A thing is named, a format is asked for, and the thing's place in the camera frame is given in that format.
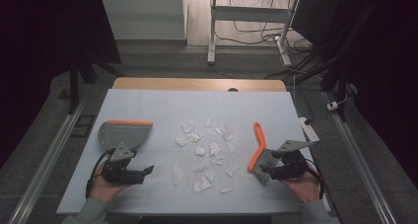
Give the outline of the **orange brush with grey bristles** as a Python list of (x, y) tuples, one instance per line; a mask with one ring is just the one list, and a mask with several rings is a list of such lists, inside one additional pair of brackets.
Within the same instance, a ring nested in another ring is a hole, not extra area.
[(262, 167), (266, 166), (267, 168), (274, 168), (279, 160), (272, 156), (270, 149), (266, 148), (264, 133), (258, 121), (253, 124), (253, 130), (258, 142), (258, 148), (253, 153), (247, 165), (247, 171), (253, 174), (262, 186), (265, 186), (271, 178), (268, 173), (262, 171)]

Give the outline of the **white cabinet panel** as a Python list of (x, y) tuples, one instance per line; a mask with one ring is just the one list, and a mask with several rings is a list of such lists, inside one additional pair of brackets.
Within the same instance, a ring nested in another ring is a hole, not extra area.
[(185, 40), (183, 0), (103, 0), (116, 39)]

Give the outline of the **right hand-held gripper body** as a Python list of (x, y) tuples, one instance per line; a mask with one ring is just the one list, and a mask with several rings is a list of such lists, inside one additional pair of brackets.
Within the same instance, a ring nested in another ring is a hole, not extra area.
[(312, 142), (286, 140), (277, 150), (284, 153), (282, 159), (279, 159), (283, 165), (278, 167), (278, 171), (284, 172), (284, 180), (297, 179), (305, 172), (314, 175), (314, 170), (307, 163), (307, 159), (301, 150), (312, 146)]

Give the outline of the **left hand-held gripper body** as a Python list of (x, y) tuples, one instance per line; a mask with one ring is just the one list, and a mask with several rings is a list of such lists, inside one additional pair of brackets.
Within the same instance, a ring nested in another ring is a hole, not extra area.
[(135, 154), (124, 144), (113, 148), (104, 162), (102, 176), (110, 183), (116, 185), (132, 185), (132, 180), (141, 176), (139, 171), (127, 169)]

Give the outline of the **black metal stand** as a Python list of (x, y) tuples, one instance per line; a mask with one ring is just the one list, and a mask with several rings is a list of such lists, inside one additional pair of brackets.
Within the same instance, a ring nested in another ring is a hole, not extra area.
[(328, 61), (328, 71), (320, 83), (320, 87), (323, 91), (331, 91), (335, 85), (338, 86), (338, 108), (333, 110), (333, 112), (335, 112), (343, 122), (346, 121), (344, 103), (347, 100), (346, 84), (348, 70), (348, 53), (349, 50), (352, 48), (352, 44), (355, 41), (357, 35), (359, 34), (362, 27), (365, 25), (369, 16), (373, 12), (375, 6), (376, 4), (372, 2), (366, 2), (362, 6), (360, 13), (355, 18), (354, 24), (350, 28), (348, 36), (341, 44), (340, 49), (335, 54), (335, 56)]
[(116, 78), (124, 77), (124, 74), (109, 63), (105, 63), (98, 57), (87, 54), (75, 54), (70, 64), (70, 110), (69, 114), (73, 114), (79, 105), (79, 79), (81, 75), (83, 80), (87, 83), (95, 83), (97, 79), (96, 72), (93, 69), (93, 64), (98, 65), (101, 69), (112, 74)]

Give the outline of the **black floor plate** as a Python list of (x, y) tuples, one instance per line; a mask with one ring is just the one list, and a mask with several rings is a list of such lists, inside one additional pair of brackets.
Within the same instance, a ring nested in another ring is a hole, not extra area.
[(70, 136), (86, 138), (90, 135), (96, 117), (94, 115), (80, 115), (71, 131)]

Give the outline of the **white flat tag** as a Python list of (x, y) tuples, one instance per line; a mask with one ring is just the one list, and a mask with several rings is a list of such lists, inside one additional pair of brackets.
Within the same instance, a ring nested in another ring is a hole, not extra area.
[(313, 127), (311, 126), (311, 122), (306, 119), (305, 117), (300, 117), (299, 122), (301, 125), (301, 128), (309, 140), (309, 142), (318, 142), (319, 137), (317, 136), (316, 132), (314, 131)]

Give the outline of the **grey dustpan with orange edge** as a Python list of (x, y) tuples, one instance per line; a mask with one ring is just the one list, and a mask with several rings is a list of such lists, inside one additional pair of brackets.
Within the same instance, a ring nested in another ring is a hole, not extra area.
[(106, 150), (116, 148), (120, 144), (130, 150), (136, 150), (147, 140), (152, 127), (152, 121), (109, 119), (99, 129), (99, 143)]

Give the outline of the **person's right hand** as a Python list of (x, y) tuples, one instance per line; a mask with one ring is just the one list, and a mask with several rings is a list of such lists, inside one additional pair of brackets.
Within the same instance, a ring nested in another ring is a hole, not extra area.
[(280, 180), (298, 200), (303, 203), (320, 200), (319, 181), (310, 172), (305, 172), (297, 179)]

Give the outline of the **wooden table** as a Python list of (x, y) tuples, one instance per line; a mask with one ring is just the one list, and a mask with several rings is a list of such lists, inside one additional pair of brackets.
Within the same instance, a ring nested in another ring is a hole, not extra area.
[(195, 79), (195, 78), (139, 78), (120, 77), (113, 89), (177, 90), (177, 91), (231, 91), (238, 92), (286, 92), (280, 80), (254, 79)]

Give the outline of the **white paper scraps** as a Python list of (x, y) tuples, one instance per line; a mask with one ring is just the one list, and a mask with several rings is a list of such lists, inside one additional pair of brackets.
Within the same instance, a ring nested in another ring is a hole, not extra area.
[(182, 160), (174, 162), (173, 186), (186, 182), (194, 193), (199, 193), (221, 184), (220, 194), (232, 192), (234, 188), (222, 179), (233, 179), (241, 169), (235, 157), (234, 130), (227, 123), (215, 123), (211, 116), (202, 126), (190, 120), (180, 128), (182, 134), (174, 142), (180, 148), (187, 148), (193, 164), (186, 165)]

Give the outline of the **white metal desk frame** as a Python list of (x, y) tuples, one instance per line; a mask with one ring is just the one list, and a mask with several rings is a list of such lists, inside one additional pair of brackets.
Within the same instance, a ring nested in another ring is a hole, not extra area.
[(279, 37), (274, 37), (280, 59), (284, 66), (291, 66), (292, 62), (289, 54), (286, 52), (285, 40), (287, 33), (291, 27), (291, 23), (296, 12), (299, 0), (288, 0), (289, 6), (286, 8), (265, 8), (265, 7), (244, 7), (218, 5), (217, 0), (210, 1), (211, 17), (210, 17), (210, 35), (208, 42), (207, 63), (213, 65), (215, 63), (216, 40), (215, 30), (216, 23), (219, 21), (228, 22), (259, 22), (259, 23), (276, 23), (282, 24), (283, 30)]

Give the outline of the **metal floor rail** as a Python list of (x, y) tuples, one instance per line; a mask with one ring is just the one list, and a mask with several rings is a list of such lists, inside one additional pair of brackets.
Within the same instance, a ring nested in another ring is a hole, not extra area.
[(337, 111), (329, 111), (334, 123), (342, 137), (342, 140), (347, 147), (348, 153), (359, 173), (359, 176), (370, 195), (371, 201), (375, 207), (375, 210), (380, 217), (383, 224), (397, 224), (397, 221), (393, 215), (391, 208), (388, 205), (383, 192), (378, 185), (375, 177), (370, 170), (366, 159), (364, 158), (358, 143), (355, 140), (348, 124), (344, 122)]
[(82, 98), (80, 103), (71, 111), (71, 113), (64, 117), (64, 120), (61, 122), (59, 129), (48, 146), (48, 150), (37, 167), (7, 224), (27, 223), (86, 102), (87, 98)]

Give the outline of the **person's left hand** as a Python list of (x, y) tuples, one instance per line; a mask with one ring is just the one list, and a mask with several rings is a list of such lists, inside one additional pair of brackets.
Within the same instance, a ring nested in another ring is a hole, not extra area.
[(89, 197), (106, 204), (112, 204), (123, 190), (129, 188), (129, 185), (116, 185), (108, 182), (102, 176), (103, 167), (104, 164), (100, 163), (95, 171)]

